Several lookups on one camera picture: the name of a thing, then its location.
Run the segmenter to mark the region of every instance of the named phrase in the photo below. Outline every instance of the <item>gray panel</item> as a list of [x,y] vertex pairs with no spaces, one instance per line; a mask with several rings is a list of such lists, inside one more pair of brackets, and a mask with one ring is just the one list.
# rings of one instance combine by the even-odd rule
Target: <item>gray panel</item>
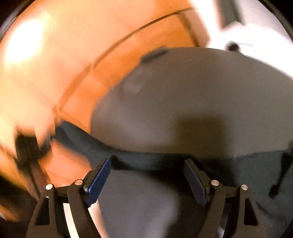
[[293,81],[240,53],[176,48],[141,63],[97,105],[91,134],[130,151],[232,157],[287,148]]

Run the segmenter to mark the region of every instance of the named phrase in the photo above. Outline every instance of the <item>gray surface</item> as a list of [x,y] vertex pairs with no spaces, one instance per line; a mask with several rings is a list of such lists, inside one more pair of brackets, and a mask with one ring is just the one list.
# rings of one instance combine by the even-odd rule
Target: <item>gray surface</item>
[[91,135],[130,151],[233,157],[287,148],[293,81],[242,54],[177,48],[140,64],[97,105]]

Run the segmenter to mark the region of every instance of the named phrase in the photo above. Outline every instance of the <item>metal screw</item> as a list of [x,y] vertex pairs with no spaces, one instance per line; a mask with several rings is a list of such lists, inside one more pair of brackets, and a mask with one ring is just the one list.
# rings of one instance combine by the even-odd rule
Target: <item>metal screw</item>
[[75,185],[82,185],[83,180],[82,179],[78,179],[74,182]]
[[242,185],[241,185],[241,188],[242,188],[243,190],[247,190],[247,189],[248,189],[247,185],[245,185],[245,184],[242,184]]
[[46,186],[46,189],[47,190],[50,190],[50,189],[52,189],[53,188],[53,185],[52,184],[47,184],[47,186]]
[[211,184],[214,186],[218,186],[219,185],[219,181],[218,180],[212,180]]

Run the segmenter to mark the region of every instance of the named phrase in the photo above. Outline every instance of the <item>oval gray surface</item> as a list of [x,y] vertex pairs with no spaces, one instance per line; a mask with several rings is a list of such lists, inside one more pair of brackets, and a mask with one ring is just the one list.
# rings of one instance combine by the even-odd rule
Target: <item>oval gray surface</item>
[[175,48],[141,63],[96,106],[91,135],[138,152],[231,157],[287,148],[293,81],[240,53]]

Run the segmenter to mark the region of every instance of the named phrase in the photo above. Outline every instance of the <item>orange floor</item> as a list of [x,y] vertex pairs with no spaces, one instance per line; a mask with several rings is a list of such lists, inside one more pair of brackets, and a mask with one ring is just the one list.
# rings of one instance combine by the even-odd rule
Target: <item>orange floor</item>
[[[25,187],[5,151],[15,153],[16,128],[39,141],[60,119],[90,132],[95,105],[142,55],[208,38],[187,0],[36,0],[0,43],[0,174]],[[57,186],[90,170],[57,142],[42,167]]]

